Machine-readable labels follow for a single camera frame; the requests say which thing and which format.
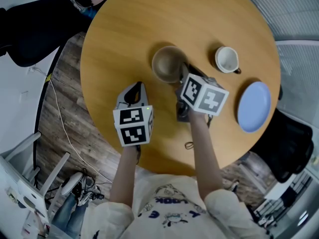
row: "table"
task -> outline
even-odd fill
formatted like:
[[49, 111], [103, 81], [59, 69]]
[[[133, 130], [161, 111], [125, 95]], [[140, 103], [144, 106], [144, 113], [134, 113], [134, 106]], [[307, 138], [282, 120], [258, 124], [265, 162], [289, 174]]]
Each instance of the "table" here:
[[[194, 66], [230, 92], [210, 126], [219, 166], [244, 155], [260, 138], [276, 107], [280, 61], [272, 33], [249, 0], [107, 0], [87, 32], [81, 57], [81, 84], [88, 111], [104, 138], [122, 151], [112, 110], [118, 94], [143, 81], [155, 110], [150, 144], [142, 145], [139, 165], [152, 172], [194, 174], [187, 123], [176, 121], [174, 86], [159, 81], [151, 70], [154, 53], [166, 45], [179, 47]], [[209, 62], [225, 45], [239, 56], [242, 74], [223, 74]], [[267, 122], [256, 133], [242, 131], [237, 106], [245, 88], [263, 81], [271, 91]]]

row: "gray wood plank floor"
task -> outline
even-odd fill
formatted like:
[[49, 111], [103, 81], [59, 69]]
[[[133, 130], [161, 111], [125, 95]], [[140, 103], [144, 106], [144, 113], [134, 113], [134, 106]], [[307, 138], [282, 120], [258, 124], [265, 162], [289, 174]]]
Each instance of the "gray wood plank floor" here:
[[[84, 38], [85, 34], [80, 33], [67, 42], [53, 71], [52, 82], [57, 93], [65, 129], [73, 146], [84, 160], [89, 162], [101, 174], [113, 180], [120, 155], [108, 144], [94, 126], [83, 99], [80, 81], [80, 58]], [[42, 136], [37, 142], [36, 159], [37, 165], [41, 168], [38, 175], [40, 185], [45, 181], [65, 152], [70, 153], [70, 158], [58, 174], [51, 188], [58, 186], [67, 177], [82, 168], [87, 169], [88, 173], [96, 179], [96, 183], [107, 182], [91, 167], [86, 165], [71, 148], [62, 128], [51, 85], [48, 86], [43, 102], [39, 131]], [[248, 155], [246, 162], [250, 163], [251, 167], [261, 174], [261, 179], [267, 185], [273, 181], [274, 178], [271, 176], [269, 168], [263, 162], [260, 162], [260, 159], [256, 156]], [[263, 202], [263, 195], [241, 172], [238, 167], [239, 163], [240, 161], [236, 161], [221, 170], [224, 186], [228, 188], [234, 180], [238, 179], [240, 184], [237, 195], [246, 204], [255, 208]], [[107, 201], [111, 184], [100, 185], [100, 188], [102, 193], [105, 194], [104, 201]], [[58, 206], [63, 203], [63, 200], [64, 198], [59, 200]]]

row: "jeans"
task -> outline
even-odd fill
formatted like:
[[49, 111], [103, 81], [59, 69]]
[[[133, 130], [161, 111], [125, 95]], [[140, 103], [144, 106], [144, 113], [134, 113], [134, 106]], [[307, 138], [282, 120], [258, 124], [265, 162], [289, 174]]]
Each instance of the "jeans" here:
[[52, 224], [65, 232], [73, 239], [77, 239], [82, 228], [84, 214], [89, 205], [89, 201], [82, 206], [76, 206], [71, 214], [73, 206], [76, 204], [75, 195], [70, 194], [63, 205], [54, 215]]

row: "blue plate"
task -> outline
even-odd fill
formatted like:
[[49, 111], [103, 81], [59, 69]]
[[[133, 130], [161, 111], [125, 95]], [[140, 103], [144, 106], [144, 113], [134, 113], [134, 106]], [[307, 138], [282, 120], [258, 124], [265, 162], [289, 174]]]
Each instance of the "blue plate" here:
[[256, 132], [266, 121], [271, 107], [267, 85], [254, 82], [242, 95], [237, 112], [240, 127], [247, 133]]

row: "white cable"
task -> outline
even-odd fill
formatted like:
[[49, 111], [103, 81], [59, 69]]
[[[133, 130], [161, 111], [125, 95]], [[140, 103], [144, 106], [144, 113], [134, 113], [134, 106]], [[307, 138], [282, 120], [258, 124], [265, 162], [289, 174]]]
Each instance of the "white cable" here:
[[[34, 69], [35, 71], [38, 71], [39, 73], [41, 73], [41, 74], [43, 74], [44, 76], [47, 77], [47, 75], [46, 75], [45, 73], [43, 73], [39, 68], [34, 67], [33, 69]], [[76, 149], [73, 147], [73, 145], [72, 145], [72, 143], [71, 143], [71, 141], [70, 141], [69, 135], [68, 135], [68, 133], [66, 132], [66, 130], [65, 130], [65, 128], [64, 128], [64, 122], [63, 122], [62, 115], [61, 115], [61, 111], [60, 111], [60, 107], [59, 107], [59, 104], [58, 104], [58, 97], [57, 97], [57, 95], [56, 95], [55, 88], [54, 88], [54, 86], [53, 86], [53, 83], [52, 83], [51, 79], [50, 79], [49, 81], [50, 81], [51, 86], [52, 86], [52, 89], [53, 89], [53, 91], [54, 91], [56, 106], [58, 107], [58, 111], [59, 111], [59, 115], [60, 115], [62, 127], [63, 127], [63, 130], [64, 130], [64, 132], [65, 132], [66, 137], [68, 138], [68, 141], [69, 141], [71, 147], [74, 149], [75, 153], [79, 156], [79, 158], [80, 158], [84, 163], [86, 163], [88, 166], [90, 166], [94, 171], [96, 171], [99, 175], [101, 175], [101, 176], [102, 176], [103, 178], [105, 178], [107, 181], [113, 183], [113, 181], [111, 181], [110, 179], [106, 178], [103, 174], [99, 173], [92, 165], [90, 165], [88, 162], [86, 162], [86, 161], [80, 156], [80, 154], [76, 151]]]

